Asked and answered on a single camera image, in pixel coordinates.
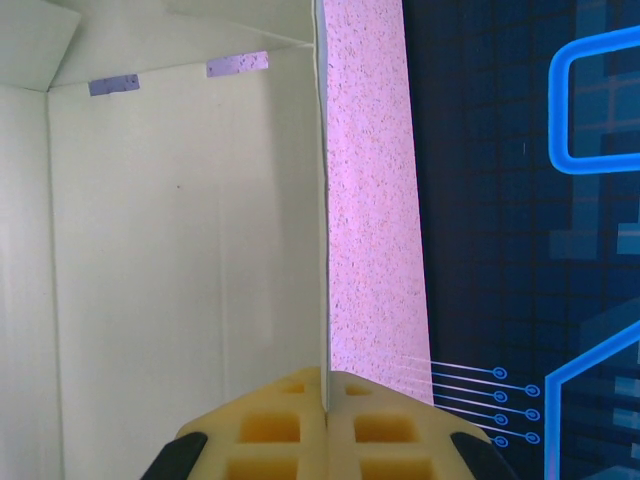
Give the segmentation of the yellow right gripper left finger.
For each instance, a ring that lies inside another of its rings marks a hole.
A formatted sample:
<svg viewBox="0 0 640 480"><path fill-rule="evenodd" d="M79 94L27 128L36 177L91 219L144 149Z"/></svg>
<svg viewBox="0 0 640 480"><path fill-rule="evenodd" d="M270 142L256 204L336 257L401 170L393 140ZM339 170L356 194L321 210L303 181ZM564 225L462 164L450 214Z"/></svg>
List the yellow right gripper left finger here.
<svg viewBox="0 0 640 480"><path fill-rule="evenodd" d="M324 479L321 370L308 367L182 426L146 479Z"/></svg>

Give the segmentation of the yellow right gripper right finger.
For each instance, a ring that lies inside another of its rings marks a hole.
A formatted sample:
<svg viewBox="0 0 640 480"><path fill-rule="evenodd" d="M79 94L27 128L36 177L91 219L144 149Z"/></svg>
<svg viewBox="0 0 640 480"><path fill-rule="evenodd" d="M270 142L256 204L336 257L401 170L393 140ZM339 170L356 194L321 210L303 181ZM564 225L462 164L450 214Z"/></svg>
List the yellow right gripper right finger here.
<svg viewBox="0 0 640 480"><path fill-rule="evenodd" d="M330 479L513 479L479 427L347 372L332 372Z"/></svg>

